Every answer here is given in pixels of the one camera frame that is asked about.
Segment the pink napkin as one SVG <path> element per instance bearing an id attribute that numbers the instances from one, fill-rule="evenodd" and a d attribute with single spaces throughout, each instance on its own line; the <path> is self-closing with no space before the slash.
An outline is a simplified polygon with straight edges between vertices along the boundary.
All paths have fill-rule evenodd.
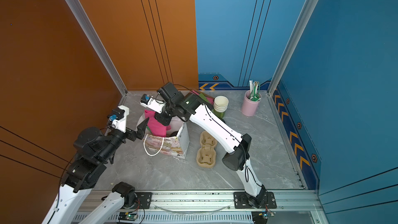
<path id="1" fill-rule="evenodd" d="M 155 112 L 154 111 L 149 111 L 145 110 L 145 119 L 149 119 L 147 128 L 149 129 L 150 133 L 154 136 L 159 136 L 159 137 L 167 137 L 167 131 L 171 129 L 171 126 L 164 126 L 161 123 L 159 123 L 155 119 Z"/>

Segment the white paper gift bag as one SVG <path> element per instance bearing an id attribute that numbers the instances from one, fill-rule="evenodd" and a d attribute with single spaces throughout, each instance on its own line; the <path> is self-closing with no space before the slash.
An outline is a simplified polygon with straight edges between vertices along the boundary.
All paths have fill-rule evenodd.
<path id="1" fill-rule="evenodd" d="M 138 123 L 145 120 L 143 113 Z M 187 124 L 179 118 L 174 117 L 170 123 L 171 129 L 167 131 L 167 137 L 154 136 L 146 129 L 146 134 L 142 139 L 144 150 L 149 156 L 164 154 L 168 156 L 184 159 L 190 143 Z"/>

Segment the beige pulp cup carrier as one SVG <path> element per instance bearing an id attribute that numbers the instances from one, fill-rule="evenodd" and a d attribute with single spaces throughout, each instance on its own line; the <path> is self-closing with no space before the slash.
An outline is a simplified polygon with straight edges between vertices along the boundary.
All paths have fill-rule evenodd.
<path id="1" fill-rule="evenodd" d="M 208 132 L 203 131 L 200 136 L 201 148 L 197 152 L 197 164 L 199 167 L 211 169 L 216 164 L 217 140 Z"/>

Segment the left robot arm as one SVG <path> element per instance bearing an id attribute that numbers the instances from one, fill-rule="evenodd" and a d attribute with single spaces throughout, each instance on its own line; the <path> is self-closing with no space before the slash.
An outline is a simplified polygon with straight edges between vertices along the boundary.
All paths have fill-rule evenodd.
<path id="1" fill-rule="evenodd" d="M 120 131 L 113 128 L 104 135 L 99 128 L 83 130 L 74 142 L 77 153 L 74 161 L 60 181 L 57 197 L 45 216 L 45 224 L 70 224 L 86 197 L 91 193 L 108 163 L 114 162 L 116 150 L 126 142 L 144 137 L 148 119 L 138 125 L 137 131 L 127 128 Z M 129 210 L 141 209 L 135 187 L 120 182 L 102 203 L 88 214 L 83 224 L 103 224 L 117 210 L 127 207 Z"/>

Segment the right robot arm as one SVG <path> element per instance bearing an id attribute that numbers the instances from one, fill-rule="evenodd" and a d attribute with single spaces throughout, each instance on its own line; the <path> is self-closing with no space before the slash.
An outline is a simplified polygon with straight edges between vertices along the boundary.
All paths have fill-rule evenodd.
<path id="1" fill-rule="evenodd" d="M 219 119 L 211 110 L 212 106 L 195 93 L 184 95 L 172 83 L 167 83 L 157 91 L 162 100 L 143 96 L 141 105 L 155 112 L 155 119 L 164 126 L 177 117 L 183 122 L 191 121 L 208 134 L 225 149 L 222 161 L 235 171 L 241 179 L 248 202 L 255 208 L 265 208 L 267 190 L 252 170 L 248 134 L 240 134 Z"/>

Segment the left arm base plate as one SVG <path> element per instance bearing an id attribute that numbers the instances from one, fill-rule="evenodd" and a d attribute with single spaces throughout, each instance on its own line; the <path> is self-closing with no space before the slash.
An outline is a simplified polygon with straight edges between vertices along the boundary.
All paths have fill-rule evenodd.
<path id="1" fill-rule="evenodd" d="M 152 201 L 152 192 L 136 192 L 134 195 L 128 196 L 124 206 L 121 209 L 129 211 L 137 209 L 150 209 Z"/>

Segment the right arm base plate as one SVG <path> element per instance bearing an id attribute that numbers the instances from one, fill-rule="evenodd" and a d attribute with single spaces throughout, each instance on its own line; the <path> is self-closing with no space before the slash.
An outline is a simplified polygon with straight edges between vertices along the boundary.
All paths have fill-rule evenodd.
<path id="1" fill-rule="evenodd" d="M 267 191 L 262 198 L 250 196 L 245 192 L 234 192 L 234 206 L 236 209 L 277 209 L 277 203 L 273 192 Z"/>

